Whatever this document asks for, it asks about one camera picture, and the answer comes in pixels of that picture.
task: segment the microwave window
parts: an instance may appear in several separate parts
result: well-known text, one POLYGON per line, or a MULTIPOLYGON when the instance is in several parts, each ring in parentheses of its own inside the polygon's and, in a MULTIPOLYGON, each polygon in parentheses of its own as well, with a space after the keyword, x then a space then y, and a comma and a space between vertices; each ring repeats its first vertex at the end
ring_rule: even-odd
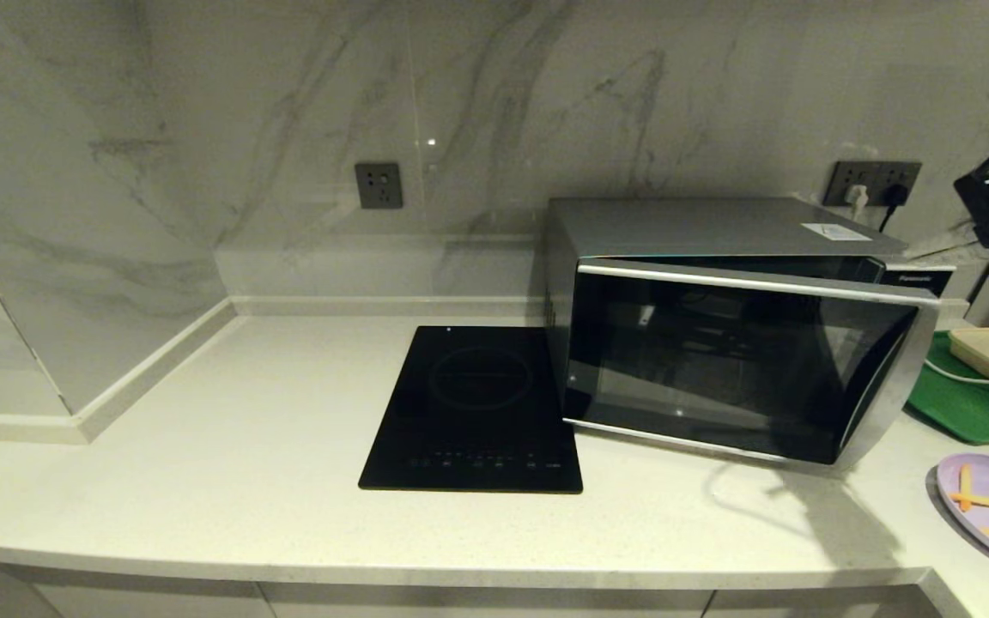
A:
POLYGON ((832 463, 916 312, 579 274, 565 414, 832 463))

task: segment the baseboard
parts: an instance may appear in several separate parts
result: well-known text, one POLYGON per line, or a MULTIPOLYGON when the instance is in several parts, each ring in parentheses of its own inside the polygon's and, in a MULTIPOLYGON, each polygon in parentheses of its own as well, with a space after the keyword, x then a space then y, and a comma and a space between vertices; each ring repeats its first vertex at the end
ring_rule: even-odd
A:
POLYGON ((240 316, 429 316, 538 318, 544 301, 534 297, 307 297, 233 296, 240 316))
POLYGON ((86 445, 236 316, 235 305, 224 299, 106 388, 77 415, 0 415, 0 439, 86 445))

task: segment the microwave handle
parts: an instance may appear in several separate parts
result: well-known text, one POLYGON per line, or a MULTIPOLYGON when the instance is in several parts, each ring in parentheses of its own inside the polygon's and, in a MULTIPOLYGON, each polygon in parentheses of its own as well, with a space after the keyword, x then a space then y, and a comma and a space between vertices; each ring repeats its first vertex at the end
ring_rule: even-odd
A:
POLYGON ((651 264, 600 257, 580 259, 578 271, 590 275, 645 279, 645 281, 655 282, 680 282, 680 284, 754 289, 764 290, 764 292, 811 294, 811 296, 828 298, 889 302, 892 305, 931 306, 933 310, 937 310, 938 307, 937 297, 933 296, 930 290, 866 284, 866 282, 841 282, 835 279, 703 269, 699 266, 651 264))

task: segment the sticker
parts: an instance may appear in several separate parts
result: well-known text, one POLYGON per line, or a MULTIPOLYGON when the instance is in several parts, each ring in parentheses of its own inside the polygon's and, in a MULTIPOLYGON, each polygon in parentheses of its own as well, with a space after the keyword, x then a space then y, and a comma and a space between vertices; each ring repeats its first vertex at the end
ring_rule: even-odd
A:
POLYGON ((871 238, 864 234, 854 232, 849 227, 839 226, 837 223, 800 223, 812 232, 832 241, 871 241, 871 238))

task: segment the green cutting board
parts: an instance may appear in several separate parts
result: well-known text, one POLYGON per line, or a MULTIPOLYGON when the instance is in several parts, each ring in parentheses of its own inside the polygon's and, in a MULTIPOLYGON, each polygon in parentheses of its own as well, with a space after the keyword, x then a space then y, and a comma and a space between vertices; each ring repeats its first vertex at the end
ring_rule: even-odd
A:
MULTIPOLYGON (((933 336, 930 362, 950 374, 986 379, 950 352, 949 332, 933 336)), ((961 442, 969 445, 989 445, 989 384, 967 384, 922 367, 907 403, 914 412, 923 415, 961 442)))

